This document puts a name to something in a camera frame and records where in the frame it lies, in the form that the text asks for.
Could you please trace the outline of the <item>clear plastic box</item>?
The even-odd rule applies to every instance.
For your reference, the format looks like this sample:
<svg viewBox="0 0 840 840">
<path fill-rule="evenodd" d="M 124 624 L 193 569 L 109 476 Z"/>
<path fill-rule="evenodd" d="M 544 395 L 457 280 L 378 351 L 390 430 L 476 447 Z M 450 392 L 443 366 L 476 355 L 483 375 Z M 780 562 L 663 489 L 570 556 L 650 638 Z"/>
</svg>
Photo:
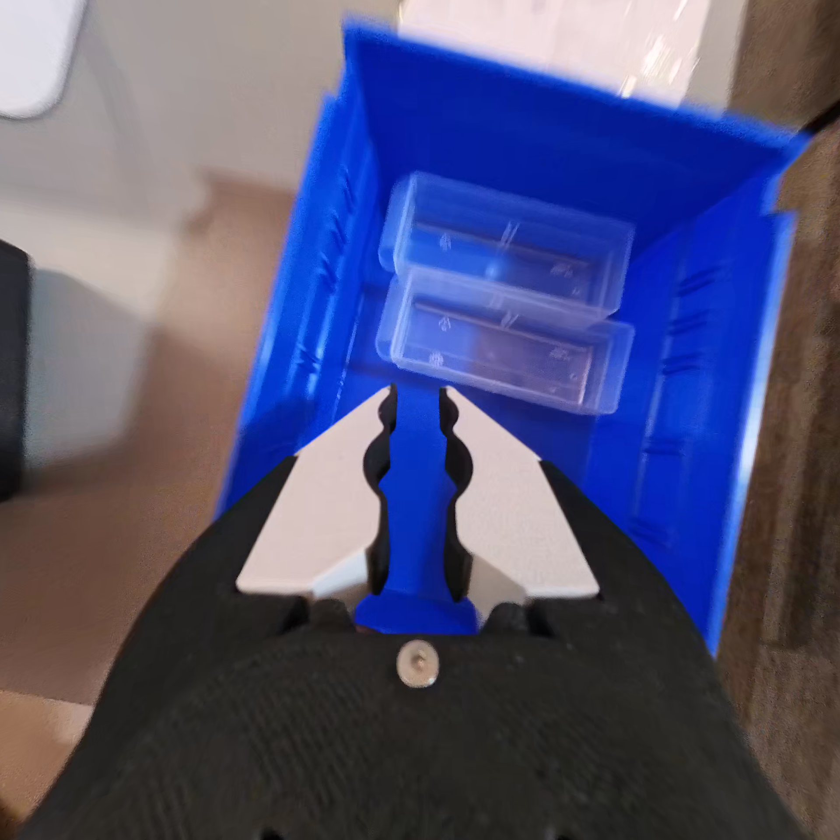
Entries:
<svg viewBox="0 0 840 840">
<path fill-rule="evenodd" d="M 415 171 L 393 186 L 377 253 L 399 277 L 442 270 L 599 320 L 621 307 L 634 235 L 620 219 Z"/>
<path fill-rule="evenodd" d="M 430 268 L 394 275 L 375 338 L 397 368 L 587 416 L 614 414 L 635 328 L 560 298 Z"/>
</svg>

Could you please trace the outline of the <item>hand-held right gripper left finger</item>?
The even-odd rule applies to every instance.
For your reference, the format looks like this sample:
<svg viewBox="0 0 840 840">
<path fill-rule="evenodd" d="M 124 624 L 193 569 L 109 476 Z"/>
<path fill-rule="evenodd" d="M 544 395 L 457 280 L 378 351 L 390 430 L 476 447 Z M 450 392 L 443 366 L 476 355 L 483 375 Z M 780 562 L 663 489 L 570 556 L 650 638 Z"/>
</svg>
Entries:
<svg viewBox="0 0 840 840">
<path fill-rule="evenodd" d="M 382 388 L 300 449 L 236 586 L 252 595 L 362 600 L 390 570 L 387 499 L 397 390 Z"/>
</svg>

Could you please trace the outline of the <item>grey desk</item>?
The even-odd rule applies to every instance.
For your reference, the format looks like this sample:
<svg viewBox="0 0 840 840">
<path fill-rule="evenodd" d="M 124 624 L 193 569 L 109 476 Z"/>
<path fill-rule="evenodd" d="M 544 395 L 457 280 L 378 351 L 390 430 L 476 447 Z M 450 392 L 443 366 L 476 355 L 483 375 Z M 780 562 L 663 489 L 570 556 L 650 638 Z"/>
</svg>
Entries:
<svg viewBox="0 0 840 840">
<path fill-rule="evenodd" d="M 174 226 L 216 182 L 293 194 L 345 2 L 90 2 L 58 102 L 2 120 L 2 203 Z"/>
</svg>

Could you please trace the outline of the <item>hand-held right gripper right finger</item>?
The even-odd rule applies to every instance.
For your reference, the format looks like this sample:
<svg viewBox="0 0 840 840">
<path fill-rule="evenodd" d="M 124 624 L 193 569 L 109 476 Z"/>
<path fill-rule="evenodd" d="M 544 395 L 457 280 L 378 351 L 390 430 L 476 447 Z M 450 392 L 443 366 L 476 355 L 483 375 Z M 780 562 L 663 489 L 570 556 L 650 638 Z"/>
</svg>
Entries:
<svg viewBox="0 0 840 840">
<path fill-rule="evenodd" d="M 452 386 L 439 392 L 445 470 L 444 576 L 455 602 L 586 600 L 599 584 L 545 464 Z"/>
</svg>

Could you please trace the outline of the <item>clear plastic container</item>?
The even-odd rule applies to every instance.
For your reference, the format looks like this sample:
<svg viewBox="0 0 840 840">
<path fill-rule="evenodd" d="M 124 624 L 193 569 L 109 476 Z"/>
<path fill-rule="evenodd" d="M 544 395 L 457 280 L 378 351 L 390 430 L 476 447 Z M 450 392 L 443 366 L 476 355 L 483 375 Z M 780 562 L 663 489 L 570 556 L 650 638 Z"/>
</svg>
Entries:
<svg viewBox="0 0 840 840">
<path fill-rule="evenodd" d="M 746 1 L 405 1 L 397 29 L 623 98 L 727 107 Z"/>
</svg>

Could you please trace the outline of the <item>blue plastic storage bin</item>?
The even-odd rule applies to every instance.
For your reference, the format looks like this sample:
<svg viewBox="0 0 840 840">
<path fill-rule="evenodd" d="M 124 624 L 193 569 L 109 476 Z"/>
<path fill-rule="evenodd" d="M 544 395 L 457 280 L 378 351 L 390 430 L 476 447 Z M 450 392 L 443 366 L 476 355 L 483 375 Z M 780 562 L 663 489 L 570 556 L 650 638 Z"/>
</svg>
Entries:
<svg viewBox="0 0 840 840">
<path fill-rule="evenodd" d="M 641 548 L 712 653 L 726 612 L 795 230 L 772 211 L 806 137 L 673 111 L 346 24 L 271 292 L 217 513 L 382 387 L 397 387 L 391 577 L 360 614 L 466 632 L 439 567 L 454 486 L 441 382 L 386 363 L 376 253 L 414 172 L 635 226 L 619 319 L 635 329 L 617 410 L 463 393 L 555 464 Z"/>
</svg>

